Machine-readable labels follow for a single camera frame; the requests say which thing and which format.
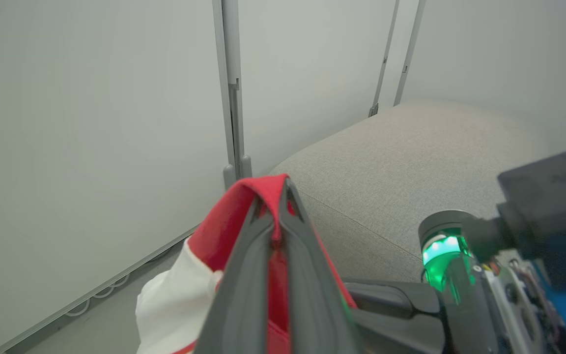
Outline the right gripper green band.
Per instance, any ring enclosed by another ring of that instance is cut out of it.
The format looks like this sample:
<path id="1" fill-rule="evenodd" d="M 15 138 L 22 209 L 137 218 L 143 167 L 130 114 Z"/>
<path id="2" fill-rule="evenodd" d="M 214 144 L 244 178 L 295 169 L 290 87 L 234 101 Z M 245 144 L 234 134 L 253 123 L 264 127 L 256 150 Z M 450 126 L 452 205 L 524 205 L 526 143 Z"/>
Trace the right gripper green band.
<path id="1" fill-rule="evenodd" d="M 445 210 L 420 223 L 422 278 L 430 285 L 343 281 L 359 307 L 352 317 L 368 354 L 444 353 L 443 323 L 433 317 L 442 313 L 437 291 L 456 354 L 566 354 L 566 324 L 536 271 L 516 258 L 479 262 L 463 233 L 472 219 Z"/>

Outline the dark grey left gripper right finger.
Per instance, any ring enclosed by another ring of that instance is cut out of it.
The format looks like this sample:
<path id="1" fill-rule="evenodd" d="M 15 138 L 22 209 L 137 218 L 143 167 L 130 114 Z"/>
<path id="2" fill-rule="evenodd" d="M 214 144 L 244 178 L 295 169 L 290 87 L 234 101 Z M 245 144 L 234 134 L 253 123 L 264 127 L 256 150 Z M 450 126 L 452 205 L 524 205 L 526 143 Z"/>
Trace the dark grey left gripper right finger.
<path id="1" fill-rule="evenodd" d="M 279 224 L 287 262 L 293 354 L 361 354 L 363 343 L 296 186 L 283 182 Z"/>

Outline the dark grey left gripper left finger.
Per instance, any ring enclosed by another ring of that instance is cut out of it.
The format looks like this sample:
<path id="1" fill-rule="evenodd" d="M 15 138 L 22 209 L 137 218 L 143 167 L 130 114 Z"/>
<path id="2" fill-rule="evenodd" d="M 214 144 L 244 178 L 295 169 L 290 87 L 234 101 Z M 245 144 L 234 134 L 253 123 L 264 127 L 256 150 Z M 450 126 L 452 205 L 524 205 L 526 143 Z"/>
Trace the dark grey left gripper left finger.
<path id="1" fill-rule="evenodd" d="M 266 354 L 274 220 L 252 202 L 195 346 L 196 354 Z"/>

